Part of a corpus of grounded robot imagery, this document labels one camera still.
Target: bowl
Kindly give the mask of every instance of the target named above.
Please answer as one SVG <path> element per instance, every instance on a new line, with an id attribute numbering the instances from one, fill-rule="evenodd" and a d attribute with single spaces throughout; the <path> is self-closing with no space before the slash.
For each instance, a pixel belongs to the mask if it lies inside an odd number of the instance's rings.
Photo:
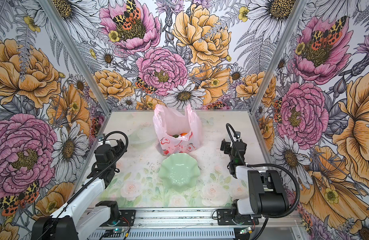
<path id="1" fill-rule="evenodd" d="M 201 171 L 193 157 L 187 153 L 175 153 L 163 160 L 158 175 L 165 188 L 183 192 L 196 185 Z"/>

